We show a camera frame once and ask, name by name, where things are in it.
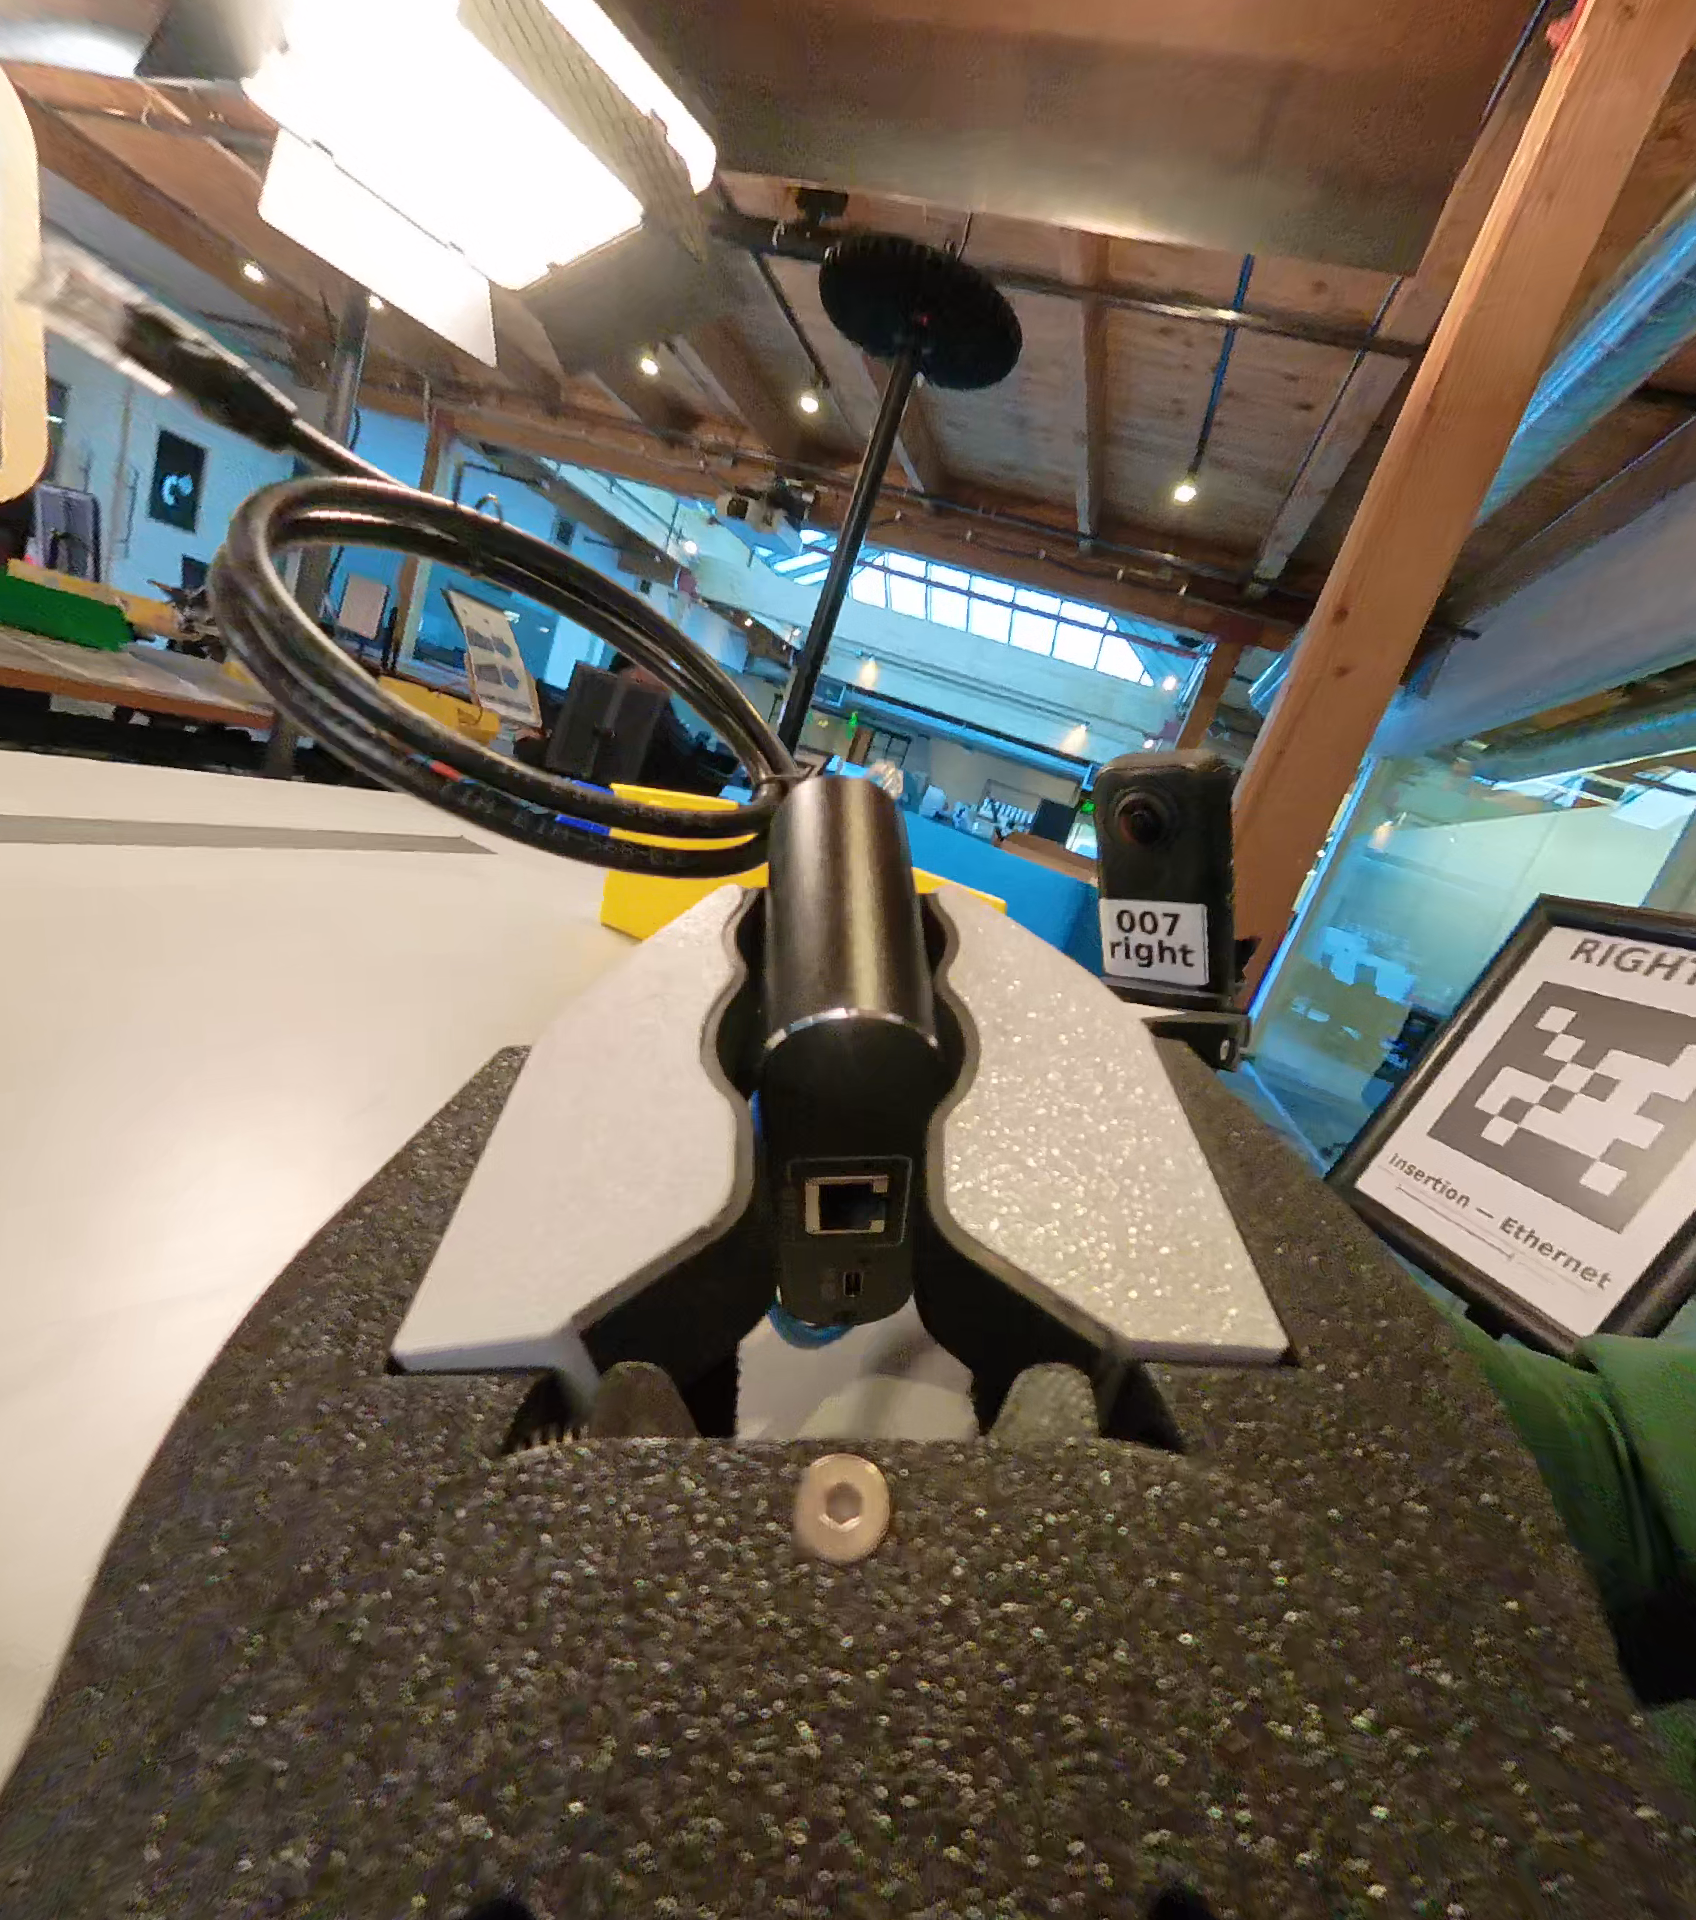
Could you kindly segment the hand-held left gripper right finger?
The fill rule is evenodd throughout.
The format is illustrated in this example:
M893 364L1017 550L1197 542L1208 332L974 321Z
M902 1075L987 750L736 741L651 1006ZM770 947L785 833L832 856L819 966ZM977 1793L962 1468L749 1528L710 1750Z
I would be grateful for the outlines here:
M1275 1365L1287 1329L1134 1006L974 893L930 893L961 1075L930 1128L930 1213L1087 1363Z

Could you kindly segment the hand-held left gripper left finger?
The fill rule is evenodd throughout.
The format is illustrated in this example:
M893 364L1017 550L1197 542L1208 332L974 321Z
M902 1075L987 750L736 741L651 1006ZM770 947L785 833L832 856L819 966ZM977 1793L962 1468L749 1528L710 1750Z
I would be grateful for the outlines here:
M405 1373L705 1377L764 1315L755 1130L722 1063L760 893L710 893L530 1044L388 1347Z

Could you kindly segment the yellow plastic bin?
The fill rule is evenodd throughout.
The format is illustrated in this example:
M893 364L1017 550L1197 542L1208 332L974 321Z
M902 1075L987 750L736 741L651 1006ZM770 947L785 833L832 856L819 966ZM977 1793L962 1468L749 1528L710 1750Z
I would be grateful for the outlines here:
M633 941L646 941L692 910L719 886L764 889L764 864L719 877L670 877L608 870L601 889L601 923Z

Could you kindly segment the black ethernet adapter hub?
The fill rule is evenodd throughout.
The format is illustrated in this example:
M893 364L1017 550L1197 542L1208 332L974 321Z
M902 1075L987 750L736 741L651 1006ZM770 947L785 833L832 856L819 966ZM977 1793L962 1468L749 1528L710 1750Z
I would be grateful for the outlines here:
M902 818L795 783L767 833L755 1067L773 1300L833 1335L914 1292L930 1115L952 1082Z

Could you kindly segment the yellow box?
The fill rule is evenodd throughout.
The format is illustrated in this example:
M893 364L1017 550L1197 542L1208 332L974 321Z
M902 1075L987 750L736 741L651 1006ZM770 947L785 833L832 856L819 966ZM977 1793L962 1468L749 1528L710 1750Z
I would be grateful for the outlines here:
M450 694L427 682L410 682L397 674L380 674L379 689L399 698L404 708L423 713L436 726L450 730L474 745L490 745L498 735L498 713L490 713L463 694Z

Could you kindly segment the framed printed tag board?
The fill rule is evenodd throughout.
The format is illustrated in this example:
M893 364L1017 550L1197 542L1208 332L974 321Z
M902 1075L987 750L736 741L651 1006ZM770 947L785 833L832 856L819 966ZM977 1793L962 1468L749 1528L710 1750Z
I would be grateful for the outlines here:
M1552 1357L1696 1294L1696 916L1542 893L1324 1173Z

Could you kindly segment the white sign board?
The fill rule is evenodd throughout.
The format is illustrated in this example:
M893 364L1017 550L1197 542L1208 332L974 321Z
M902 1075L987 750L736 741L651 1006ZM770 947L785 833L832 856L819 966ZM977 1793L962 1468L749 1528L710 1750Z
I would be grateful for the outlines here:
M543 730L543 701L515 632L515 622L498 605L463 589L445 589L458 624L472 698L515 730Z

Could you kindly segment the black disc lamp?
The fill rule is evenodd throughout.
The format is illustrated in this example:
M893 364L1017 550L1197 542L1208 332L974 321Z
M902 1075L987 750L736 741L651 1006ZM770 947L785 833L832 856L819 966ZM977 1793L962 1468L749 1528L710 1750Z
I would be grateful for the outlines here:
M860 465L836 527L833 554L806 635L793 659L778 741L801 741L811 696L849 595L860 539L918 384L983 391L1017 364L1022 332L994 280L962 258L885 232L839 238L819 259L818 295L836 332L885 364Z

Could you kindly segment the wooden work table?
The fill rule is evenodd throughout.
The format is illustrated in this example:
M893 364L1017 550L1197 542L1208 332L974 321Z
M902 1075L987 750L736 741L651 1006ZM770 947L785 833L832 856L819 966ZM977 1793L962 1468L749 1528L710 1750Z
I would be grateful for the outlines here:
M178 722L268 733L266 694L202 659L130 641L87 650L73 641L0 627L0 689L50 694L107 708L161 713Z

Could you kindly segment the green box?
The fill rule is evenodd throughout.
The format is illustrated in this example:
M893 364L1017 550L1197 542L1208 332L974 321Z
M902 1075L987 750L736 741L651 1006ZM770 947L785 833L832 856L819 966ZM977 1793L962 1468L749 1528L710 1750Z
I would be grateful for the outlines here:
M4 568L0 568L0 627L98 652L118 652L137 639L128 617L110 601Z

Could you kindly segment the black metal pole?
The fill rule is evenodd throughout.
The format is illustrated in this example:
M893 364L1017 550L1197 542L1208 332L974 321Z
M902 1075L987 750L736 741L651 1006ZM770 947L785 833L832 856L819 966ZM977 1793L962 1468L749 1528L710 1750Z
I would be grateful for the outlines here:
M365 369L371 321L372 295L366 287L351 283L332 327L329 375L320 403L320 430L345 446L354 445L357 391ZM324 622L329 574L332 546L302 546L292 550L292 601L318 624ZM275 715L262 750L262 774L268 779L292 779L296 774L296 724L291 713L277 711Z

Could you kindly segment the bright ceiling light panel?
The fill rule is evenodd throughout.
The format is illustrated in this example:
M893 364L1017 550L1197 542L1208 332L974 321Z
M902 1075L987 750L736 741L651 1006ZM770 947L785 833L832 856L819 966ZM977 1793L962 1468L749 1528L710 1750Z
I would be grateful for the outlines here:
M133 76L235 88L259 221L487 369L495 292L710 264L715 143L601 3L170 3Z

